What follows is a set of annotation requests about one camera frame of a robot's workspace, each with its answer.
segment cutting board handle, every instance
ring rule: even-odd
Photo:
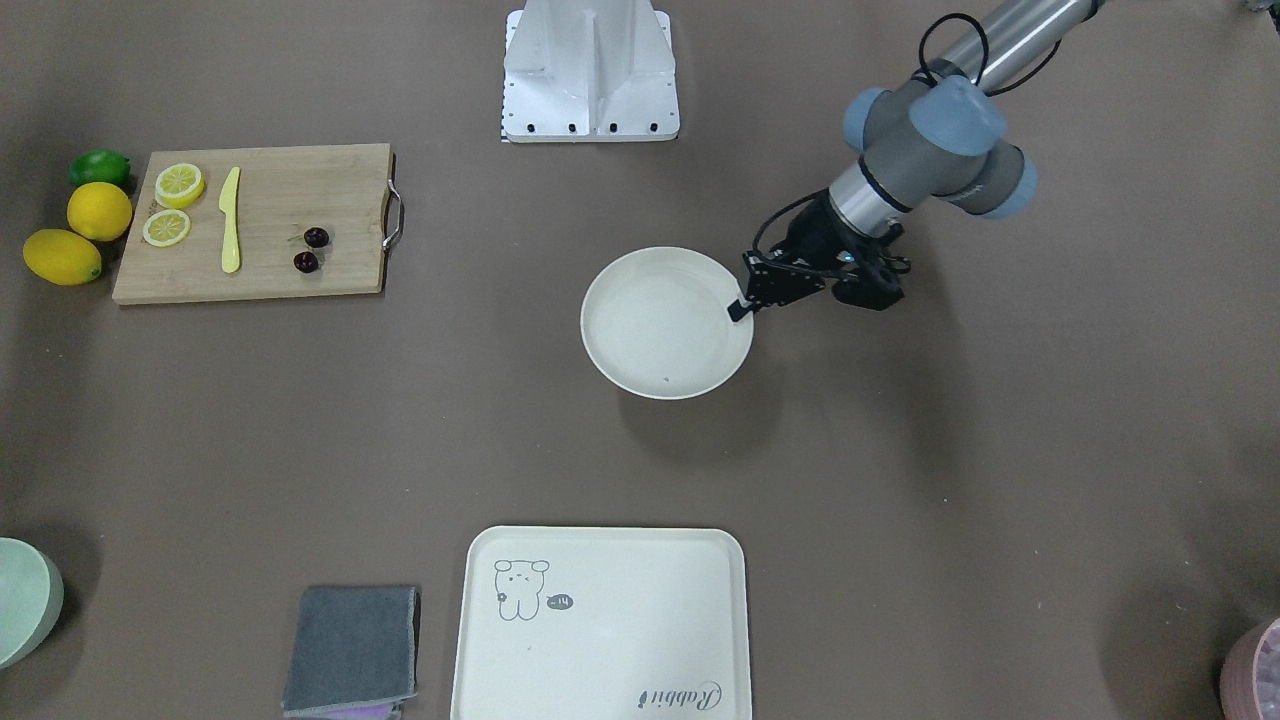
[[[403,234],[404,232],[404,199],[401,197],[399,191],[396,190],[396,178],[387,178],[387,187],[392,191],[392,197],[396,200],[397,213],[396,213],[396,227],[392,229],[392,232],[387,233],[387,237],[383,238],[384,252],[389,252],[392,246],[399,241],[401,234]]]

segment lime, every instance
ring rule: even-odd
[[[115,150],[86,152],[72,163],[68,177],[76,187],[91,182],[123,186],[129,179],[129,159]]]
[[[160,210],[142,224],[142,240],[156,247],[182,242],[191,232],[191,217],[182,210]]]
[[[156,176],[156,202],[180,210],[205,192],[205,173],[191,163],[178,163]]]
[[[131,219],[129,196],[109,182],[82,184],[67,202],[67,223],[90,240],[115,240],[129,228]]]
[[[83,284],[102,274],[97,247],[68,231],[36,231],[22,246],[22,259],[54,284]]]

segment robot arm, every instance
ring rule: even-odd
[[[746,302],[730,305],[737,322],[771,305],[787,305],[827,287],[849,305],[883,310],[902,297],[910,264],[888,254],[900,219],[931,196],[972,215],[1007,218],[1030,202],[1038,176],[1020,149],[1004,140],[1007,124],[991,96],[1106,0],[1007,0],[982,23],[940,19],[920,41],[919,69],[893,91],[872,88],[845,114],[845,141],[861,156],[827,190],[769,218],[744,255]],[[924,41],[940,24],[974,26],[932,61]],[[1029,74],[1034,74],[1048,59]],[[767,254],[759,240],[794,208],[786,238]]]

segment wooden cutting board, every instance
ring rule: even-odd
[[[142,240],[142,225],[163,210],[155,201],[156,176],[177,163],[204,172],[205,192],[183,209],[191,234],[154,247]],[[241,269],[227,274],[218,196],[234,167],[241,168]],[[152,152],[111,297],[140,305],[379,292],[390,172],[390,145]],[[301,236],[310,227],[325,228],[332,240],[315,251],[320,269],[303,274],[293,256],[308,250]]]

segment white tray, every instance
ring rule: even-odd
[[[749,720],[722,530],[497,527],[467,552],[453,720]]]

